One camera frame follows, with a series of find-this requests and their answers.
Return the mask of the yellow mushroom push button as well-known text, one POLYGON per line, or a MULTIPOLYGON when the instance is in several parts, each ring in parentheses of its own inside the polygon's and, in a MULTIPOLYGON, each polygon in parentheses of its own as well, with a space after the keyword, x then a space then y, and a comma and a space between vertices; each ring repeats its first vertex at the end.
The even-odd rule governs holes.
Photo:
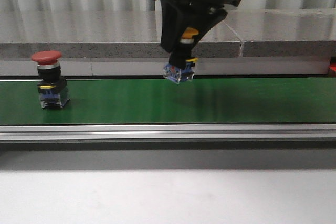
POLYGON ((188 27, 172 51, 169 62, 163 68, 163 77, 176 84, 192 81, 198 58, 192 56, 194 37, 199 34, 195 28, 188 27))

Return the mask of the red mushroom push button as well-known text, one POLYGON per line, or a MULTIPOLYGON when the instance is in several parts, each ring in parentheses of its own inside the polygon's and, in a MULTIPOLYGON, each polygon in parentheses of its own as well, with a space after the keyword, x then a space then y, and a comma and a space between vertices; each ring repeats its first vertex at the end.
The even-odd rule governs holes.
POLYGON ((37 84, 40 105, 45 108, 63 108, 70 100, 67 80, 61 75, 58 61, 62 53, 56 50, 36 52, 31 60, 37 63, 41 81, 37 84))

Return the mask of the grey stone counter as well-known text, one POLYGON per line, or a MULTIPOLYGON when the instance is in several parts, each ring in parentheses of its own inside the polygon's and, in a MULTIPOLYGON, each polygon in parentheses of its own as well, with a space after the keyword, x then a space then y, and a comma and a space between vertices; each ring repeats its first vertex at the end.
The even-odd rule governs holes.
MULTIPOLYGON (((1 76, 35 76, 30 57, 62 53, 67 76, 160 76, 162 15, 153 11, 1 12, 1 76)), ((197 44, 196 76, 324 75, 335 10, 231 10, 197 44)))

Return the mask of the green conveyor belt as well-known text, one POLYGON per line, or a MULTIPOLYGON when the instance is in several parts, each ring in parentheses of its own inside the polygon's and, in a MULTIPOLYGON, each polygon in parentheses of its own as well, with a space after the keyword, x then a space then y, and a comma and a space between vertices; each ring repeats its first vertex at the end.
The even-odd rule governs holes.
POLYGON ((335 78, 71 80, 41 108, 36 81, 1 83, 1 124, 333 123, 335 78))

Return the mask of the red plate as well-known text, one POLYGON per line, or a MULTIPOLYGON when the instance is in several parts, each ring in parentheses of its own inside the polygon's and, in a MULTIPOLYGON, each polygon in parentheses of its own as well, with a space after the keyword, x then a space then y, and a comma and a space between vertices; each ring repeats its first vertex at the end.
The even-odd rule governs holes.
POLYGON ((331 63, 328 69, 328 77, 336 77, 336 64, 331 63))

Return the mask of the aluminium conveyor frame rail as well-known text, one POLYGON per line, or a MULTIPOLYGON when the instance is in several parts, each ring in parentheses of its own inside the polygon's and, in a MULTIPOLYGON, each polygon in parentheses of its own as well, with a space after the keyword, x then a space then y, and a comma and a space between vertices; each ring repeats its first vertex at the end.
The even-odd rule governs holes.
POLYGON ((104 124, 1 126, 1 143, 335 140, 335 124, 104 124))

